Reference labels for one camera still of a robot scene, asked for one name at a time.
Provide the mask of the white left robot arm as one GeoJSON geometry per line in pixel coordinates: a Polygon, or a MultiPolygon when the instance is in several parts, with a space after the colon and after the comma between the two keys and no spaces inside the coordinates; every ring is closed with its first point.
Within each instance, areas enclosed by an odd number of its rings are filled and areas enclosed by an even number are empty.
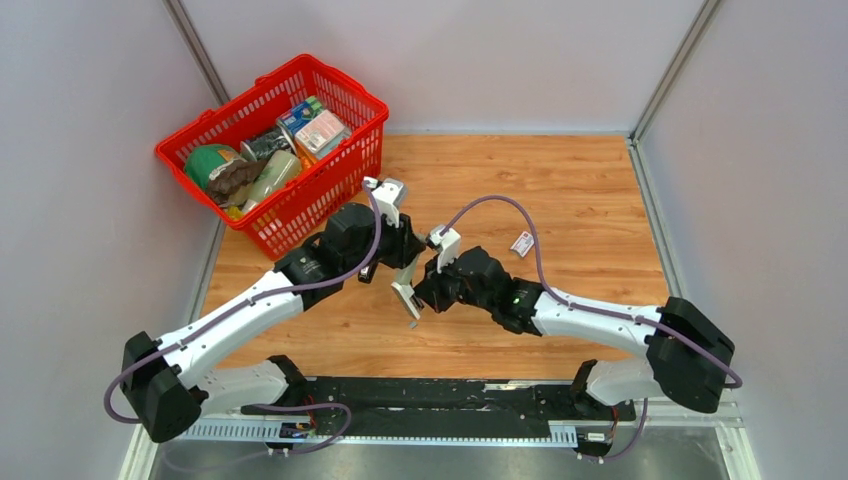
{"type": "Polygon", "coordinates": [[[425,248],[408,215],[359,203],[342,206],[323,230],[212,313],[159,338],[145,331],[130,337],[121,372],[104,395],[105,410],[122,418],[111,403],[112,392],[120,390],[134,412],[129,423],[141,425],[155,443],[175,439],[204,416],[245,406],[296,413],[306,389],[288,357],[235,369],[220,370],[218,364],[259,334],[340,292],[348,279],[366,281],[379,264],[407,269],[425,248]]]}

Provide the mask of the black stapler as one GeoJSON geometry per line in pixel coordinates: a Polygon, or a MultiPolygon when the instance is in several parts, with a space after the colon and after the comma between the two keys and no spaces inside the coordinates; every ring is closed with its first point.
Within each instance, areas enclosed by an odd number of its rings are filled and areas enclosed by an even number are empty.
{"type": "Polygon", "coordinates": [[[369,264],[365,265],[362,269],[359,270],[357,280],[360,283],[370,284],[375,276],[377,266],[378,263],[375,261],[372,261],[369,264]]]}

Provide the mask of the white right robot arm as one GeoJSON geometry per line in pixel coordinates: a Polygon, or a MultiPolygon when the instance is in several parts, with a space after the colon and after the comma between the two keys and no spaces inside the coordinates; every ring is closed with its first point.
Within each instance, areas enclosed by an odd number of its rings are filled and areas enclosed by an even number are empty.
{"type": "Polygon", "coordinates": [[[583,418],[625,400],[655,397],[712,414],[723,391],[740,385],[730,373],[733,341],[684,298],[634,306],[572,296],[511,276],[481,247],[446,266],[430,260],[414,292],[436,312],[462,304],[488,312],[511,333],[581,338],[630,353],[623,361],[581,364],[570,402],[583,418]]]}

